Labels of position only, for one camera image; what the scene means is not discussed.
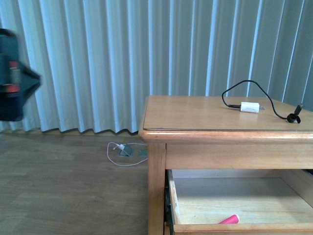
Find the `black gripper red accents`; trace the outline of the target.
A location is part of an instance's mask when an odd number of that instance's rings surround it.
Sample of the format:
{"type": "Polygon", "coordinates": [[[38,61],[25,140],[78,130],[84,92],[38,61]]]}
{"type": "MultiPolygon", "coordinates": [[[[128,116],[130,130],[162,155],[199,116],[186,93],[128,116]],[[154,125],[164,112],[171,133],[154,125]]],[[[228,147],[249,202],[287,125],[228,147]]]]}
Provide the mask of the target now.
{"type": "Polygon", "coordinates": [[[0,119],[20,121],[26,101],[39,88],[40,75],[19,59],[17,35],[8,29],[0,30],[0,119]]]}

